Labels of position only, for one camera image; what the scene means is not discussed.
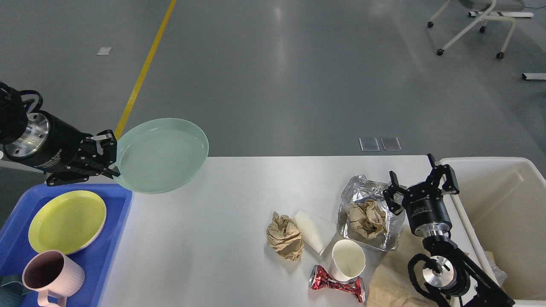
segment robotic arm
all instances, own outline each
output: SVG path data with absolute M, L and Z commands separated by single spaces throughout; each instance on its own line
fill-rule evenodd
M 38 95 L 34 99 L 22 96 Z M 37 91 L 18 91 L 0 82 L 0 144 L 5 156 L 45 173 L 48 186 L 84 182 L 90 176 L 119 176 L 117 141 L 112 130 L 82 133 L 55 116 L 40 110 Z
M 449 238 L 452 224 L 443 196 L 459 193 L 457 180 L 449 165 L 436 162 L 431 154 L 428 157 L 432 171 L 424 182 L 405 190 L 399 186 L 396 174 L 391 171 L 391 185 L 383 191 L 392 213 L 399 215 L 406 210 L 412 233 L 423 238 L 423 247 L 431 255 L 428 257 L 420 253 L 409 261 L 409 279 L 413 287 L 424 297 L 435 301 L 439 307 L 449 307 L 448 299 L 451 296 L 459 297 L 462 306 L 461 296 L 468 292 L 471 276 L 478 284 L 477 294 L 464 306 L 513 306 L 514 300 Z M 439 188 L 444 175 L 446 181 Z M 401 204 L 394 201 L 397 193 L 403 196 Z M 415 266 L 420 261 L 425 263 L 422 274 L 426 290 L 421 288 L 415 274 Z

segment yellow plate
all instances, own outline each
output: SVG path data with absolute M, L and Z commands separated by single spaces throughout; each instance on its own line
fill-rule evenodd
M 59 250 L 68 255 L 89 245 L 106 221 L 106 205 L 90 191 L 71 191 L 46 203 L 34 216 L 28 241 L 38 253 Z

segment white table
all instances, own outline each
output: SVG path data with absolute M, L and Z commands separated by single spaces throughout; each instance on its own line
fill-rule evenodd
M 337 290 L 309 290 L 312 267 L 328 268 L 331 246 L 308 246 L 291 262 L 271 249 L 265 230 L 273 211 L 305 209 L 337 221 L 352 176 L 402 185 L 425 180 L 426 156 L 211 157 L 172 192 L 134 193 L 101 306 L 357 306 Z M 449 197 L 452 239 L 477 262 Z M 365 249 L 366 284 L 383 253 Z

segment yellow floor line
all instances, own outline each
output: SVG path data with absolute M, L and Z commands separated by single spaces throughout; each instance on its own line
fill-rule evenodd
M 150 67 L 150 64 L 152 63 L 153 56 L 156 54 L 157 46 L 159 45 L 161 36 L 163 36 L 163 31 L 165 31 L 167 22 L 169 22 L 170 14 L 173 12 L 175 3 L 176 3 L 176 0 L 171 0 L 169 8 L 167 9 L 167 12 L 165 13 L 165 17 L 163 17 L 163 21 L 161 22 L 161 26 L 159 27 L 159 30 L 157 30 L 156 38 L 153 40 L 153 44 L 150 47 L 150 51 L 148 52 L 146 61 L 144 61 L 144 65 L 142 66 L 142 69 L 140 70 L 140 74 L 138 76 L 138 79 L 136 80 L 135 86 L 133 88 L 133 92 L 131 92 L 131 96 L 129 96 L 129 101 L 127 101 L 127 105 L 125 106 L 125 110 L 123 110 L 120 121 L 117 123 L 116 131 L 114 132 L 117 139 L 120 139 L 121 133 L 123 132 L 123 128 L 125 128 L 125 124 L 127 123 L 127 119 L 129 118 L 129 114 L 131 114 L 131 110 L 133 109 L 133 105 L 135 103 L 135 100 L 137 99 L 138 92 L 140 91 L 140 87 L 142 86 L 142 83 L 144 82 L 144 78 L 146 78 L 146 73 L 148 72 L 148 68 Z

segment white bin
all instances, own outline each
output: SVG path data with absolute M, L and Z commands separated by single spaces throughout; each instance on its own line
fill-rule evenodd
M 544 177 L 525 158 L 441 162 L 455 170 L 461 192 L 452 199 L 486 273 L 493 277 L 480 244 L 493 252 L 497 266 L 508 274 L 503 288 L 516 306 L 546 306 Z

